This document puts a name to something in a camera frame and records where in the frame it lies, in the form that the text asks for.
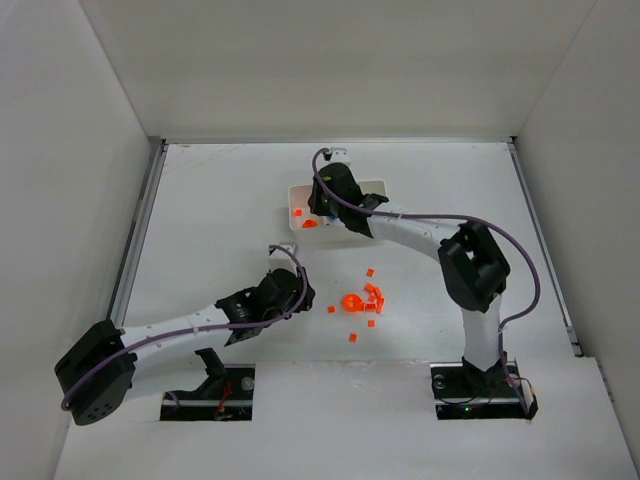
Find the orange round lego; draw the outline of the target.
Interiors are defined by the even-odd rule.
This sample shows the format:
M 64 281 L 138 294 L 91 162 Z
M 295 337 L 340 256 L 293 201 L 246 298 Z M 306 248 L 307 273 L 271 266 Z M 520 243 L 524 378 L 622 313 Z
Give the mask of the orange round lego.
M 343 297 L 342 307 L 345 311 L 354 313 L 364 311 L 366 304 L 359 295 L 351 293 Z
M 302 224 L 302 228 L 306 229 L 306 228 L 315 228 L 318 226 L 318 223 L 315 220 L 312 219 L 307 219 L 303 222 Z

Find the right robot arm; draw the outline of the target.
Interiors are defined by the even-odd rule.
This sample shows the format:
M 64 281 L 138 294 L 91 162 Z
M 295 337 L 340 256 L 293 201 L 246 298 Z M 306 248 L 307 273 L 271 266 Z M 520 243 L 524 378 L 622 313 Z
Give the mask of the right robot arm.
M 486 226 L 411 219 L 386 196 L 363 193 L 350 168 L 339 162 L 314 170 L 308 205 L 313 215 L 333 216 L 351 232 L 397 243 L 436 261 L 450 299 L 461 308 L 463 367 L 477 377 L 495 373 L 501 357 L 501 294 L 511 269 Z

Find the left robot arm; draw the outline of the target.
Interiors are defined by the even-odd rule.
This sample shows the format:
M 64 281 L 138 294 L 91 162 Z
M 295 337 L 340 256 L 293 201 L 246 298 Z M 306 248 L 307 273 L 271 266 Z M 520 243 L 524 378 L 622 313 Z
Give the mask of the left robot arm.
M 309 311 L 316 292 L 304 269 L 268 272 L 262 281 L 173 320 L 119 329 L 109 320 L 93 324 L 54 367 L 63 392 L 61 409 L 75 425 L 88 426 L 141 394 L 142 377 L 168 360 L 191 354 L 211 360 L 216 334 L 226 347 L 253 339 L 270 326 Z

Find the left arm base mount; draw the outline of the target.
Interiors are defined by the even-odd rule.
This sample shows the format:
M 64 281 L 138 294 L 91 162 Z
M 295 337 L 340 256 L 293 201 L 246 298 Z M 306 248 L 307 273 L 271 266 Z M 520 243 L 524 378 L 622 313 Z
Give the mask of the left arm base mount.
M 253 416 L 254 364 L 224 364 L 212 348 L 196 350 L 205 378 L 193 390 L 163 394 L 160 421 L 244 422 Z

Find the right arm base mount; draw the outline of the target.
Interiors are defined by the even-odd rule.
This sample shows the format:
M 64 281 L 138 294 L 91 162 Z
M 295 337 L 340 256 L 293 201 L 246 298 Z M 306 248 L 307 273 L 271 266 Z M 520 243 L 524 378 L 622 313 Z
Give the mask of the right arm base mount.
M 488 372 L 466 363 L 430 366 L 431 388 L 438 420 L 532 420 L 539 405 L 530 381 L 516 362 L 500 362 Z

